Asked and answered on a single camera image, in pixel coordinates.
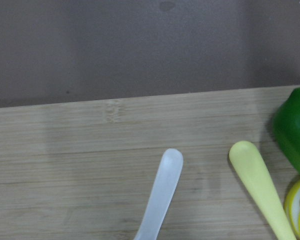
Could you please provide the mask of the bamboo cutting board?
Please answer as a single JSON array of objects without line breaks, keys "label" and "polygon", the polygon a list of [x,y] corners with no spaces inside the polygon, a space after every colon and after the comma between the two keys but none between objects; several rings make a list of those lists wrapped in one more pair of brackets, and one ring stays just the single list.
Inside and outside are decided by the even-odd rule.
[{"label": "bamboo cutting board", "polygon": [[298,178],[271,121],[292,86],[0,108],[0,240],[131,240],[162,154],[183,169],[160,240],[273,240],[234,172],[254,143],[280,197]]}]

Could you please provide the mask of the green lime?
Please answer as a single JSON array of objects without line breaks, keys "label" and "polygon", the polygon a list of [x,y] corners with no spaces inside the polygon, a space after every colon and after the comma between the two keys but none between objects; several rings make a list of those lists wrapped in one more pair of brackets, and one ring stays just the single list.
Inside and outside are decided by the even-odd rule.
[{"label": "green lime", "polygon": [[300,87],[276,111],[272,131],[279,148],[300,174]]}]

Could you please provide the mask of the white ceramic spoon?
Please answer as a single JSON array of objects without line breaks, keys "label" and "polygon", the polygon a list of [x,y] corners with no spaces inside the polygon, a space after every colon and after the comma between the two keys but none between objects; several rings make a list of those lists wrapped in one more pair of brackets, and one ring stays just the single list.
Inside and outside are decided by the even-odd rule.
[{"label": "white ceramic spoon", "polygon": [[177,149],[169,148],[163,153],[135,240],[157,239],[180,180],[183,163],[183,155]]}]

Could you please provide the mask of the yellow plastic knife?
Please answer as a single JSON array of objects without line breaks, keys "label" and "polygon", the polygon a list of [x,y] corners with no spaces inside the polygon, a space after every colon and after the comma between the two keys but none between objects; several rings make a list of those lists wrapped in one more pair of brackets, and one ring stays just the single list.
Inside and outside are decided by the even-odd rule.
[{"label": "yellow plastic knife", "polygon": [[230,148],[229,160],[277,239],[295,240],[296,236],[258,148],[249,141],[239,141]]}]

